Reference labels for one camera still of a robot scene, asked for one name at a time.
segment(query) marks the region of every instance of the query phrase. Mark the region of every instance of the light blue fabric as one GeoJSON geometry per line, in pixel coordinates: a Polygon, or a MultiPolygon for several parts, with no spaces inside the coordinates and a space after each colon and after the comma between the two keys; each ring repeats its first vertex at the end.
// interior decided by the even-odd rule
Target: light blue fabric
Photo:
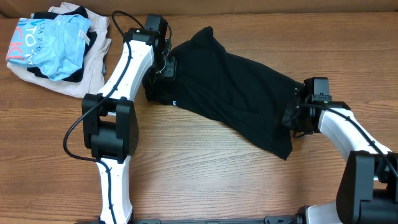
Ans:
{"type": "Polygon", "coordinates": [[[20,19],[12,36],[6,60],[39,67],[43,75],[57,81],[81,69],[86,34],[91,21],[81,15],[58,15],[51,19],[20,19]]]}

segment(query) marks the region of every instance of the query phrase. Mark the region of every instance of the black garment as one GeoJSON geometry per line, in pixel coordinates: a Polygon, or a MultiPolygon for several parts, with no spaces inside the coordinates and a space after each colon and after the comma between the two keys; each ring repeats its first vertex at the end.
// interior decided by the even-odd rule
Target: black garment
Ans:
{"type": "MultiPolygon", "coordinates": [[[[35,12],[35,14],[33,15],[33,19],[55,19],[57,15],[58,14],[55,12],[35,12]]],[[[87,11],[82,6],[80,6],[79,8],[77,8],[72,12],[67,12],[62,15],[81,15],[84,18],[88,19],[87,11]]],[[[84,55],[86,55],[87,52],[93,46],[97,38],[97,33],[87,32],[87,37],[90,39],[90,44],[86,45],[84,55]]],[[[38,67],[27,68],[27,71],[34,73],[36,77],[48,78],[46,75],[43,75],[42,71],[40,71],[38,67]]],[[[78,69],[77,71],[73,72],[69,77],[64,78],[63,81],[80,82],[83,79],[83,72],[84,72],[84,62],[83,65],[81,66],[81,69],[78,69]]]]}
{"type": "Polygon", "coordinates": [[[149,101],[176,105],[221,121],[256,146],[286,159],[292,151],[290,131],[280,124],[294,90],[289,77],[246,58],[229,54],[213,37],[211,27],[174,48],[174,82],[143,80],[149,101]]]}

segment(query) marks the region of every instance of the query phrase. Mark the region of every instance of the folded clothes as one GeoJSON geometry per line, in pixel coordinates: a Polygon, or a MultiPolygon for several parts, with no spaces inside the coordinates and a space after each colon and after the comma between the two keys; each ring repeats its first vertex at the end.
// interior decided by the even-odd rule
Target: folded clothes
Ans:
{"type": "Polygon", "coordinates": [[[6,59],[23,67],[39,67],[53,81],[66,78],[81,68],[90,24],[81,15],[20,19],[6,59]]]}
{"type": "Polygon", "coordinates": [[[292,151],[290,130],[282,125],[287,103],[295,103],[301,83],[252,60],[229,54],[211,27],[174,48],[173,82],[142,84],[149,101],[175,105],[221,121],[256,146],[286,159],[292,151]]]}
{"type": "MultiPolygon", "coordinates": [[[[32,19],[55,19],[59,14],[55,12],[35,12],[32,15],[32,19]]],[[[84,18],[88,19],[88,14],[87,11],[84,7],[80,6],[76,10],[72,12],[67,12],[63,13],[62,15],[81,15],[84,18]]],[[[84,56],[87,54],[87,52],[91,49],[93,46],[95,39],[97,38],[97,33],[96,32],[87,32],[87,37],[90,40],[90,43],[85,46],[85,53],[84,56]]],[[[47,76],[43,75],[42,71],[38,67],[29,67],[27,68],[28,72],[32,72],[35,74],[35,76],[40,77],[40,78],[48,78],[47,76]]],[[[82,63],[82,66],[80,69],[77,71],[73,72],[69,77],[63,78],[63,81],[67,82],[80,82],[81,79],[83,79],[83,72],[84,72],[84,63],[82,63]]]]}
{"type": "MultiPolygon", "coordinates": [[[[77,10],[79,6],[63,2],[60,7],[51,7],[49,12],[64,14],[77,10]]],[[[84,72],[80,82],[66,82],[64,80],[51,81],[47,78],[40,78],[34,73],[27,71],[13,63],[7,63],[7,67],[12,70],[19,78],[27,82],[35,83],[49,90],[56,91],[65,95],[83,98],[86,93],[97,94],[104,86],[104,56],[108,53],[111,39],[106,38],[109,26],[109,18],[100,16],[86,9],[88,19],[91,21],[89,32],[95,32],[97,38],[91,49],[84,56],[84,72]]]]}

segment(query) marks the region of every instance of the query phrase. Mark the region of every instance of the brown background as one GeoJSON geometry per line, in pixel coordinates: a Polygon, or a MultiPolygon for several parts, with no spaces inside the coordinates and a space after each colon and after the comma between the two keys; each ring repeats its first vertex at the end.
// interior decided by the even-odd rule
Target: brown background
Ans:
{"type": "MultiPolygon", "coordinates": [[[[2,0],[0,12],[8,17],[30,17],[65,0],[2,0]]],[[[115,10],[134,15],[244,14],[278,12],[395,11],[398,0],[69,0],[102,15],[115,10]]]]}
{"type": "MultiPolygon", "coordinates": [[[[213,26],[228,52],[300,82],[328,77],[333,99],[347,102],[377,140],[398,152],[397,13],[165,18],[173,27],[174,46],[213,26]]],[[[129,18],[118,21],[124,30],[136,26],[129,18]]],[[[3,55],[16,23],[0,20],[3,55]]],[[[113,25],[109,36],[107,78],[122,51],[113,25]]],[[[26,83],[0,60],[0,105],[0,223],[96,219],[101,212],[97,167],[62,149],[81,100],[26,83]]],[[[283,161],[218,122],[148,103],[143,88],[135,105],[140,140],[129,179],[135,218],[262,218],[335,198],[345,162],[321,134],[295,140],[283,161]]],[[[68,145],[90,156],[81,126],[68,145]]]]}

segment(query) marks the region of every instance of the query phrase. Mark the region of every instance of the white towel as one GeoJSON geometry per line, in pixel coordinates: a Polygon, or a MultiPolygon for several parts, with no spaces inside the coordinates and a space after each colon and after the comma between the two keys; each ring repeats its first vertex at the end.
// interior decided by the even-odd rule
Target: white towel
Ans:
{"type": "MultiPolygon", "coordinates": [[[[71,3],[63,2],[60,7],[51,7],[49,12],[63,14],[72,12],[79,6],[71,3]]],[[[81,82],[72,83],[63,80],[51,81],[46,78],[36,77],[32,72],[28,72],[27,68],[20,67],[11,63],[7,63],[7,67],[11,69],[19,78],[27,82],[35,83],[42,87],[48,88],[65,95],[83,98],[86,93],[97,94],[104,86],[103,76],[103,59],[108,53],[111,39],[106,38],[107,28],[109,26],[109,18],[100,16],[87,10],[88,19],[91,20],[90,32],[96,32],[97,38],[91,49],[84,57],[84,72],[81,82]]]]}

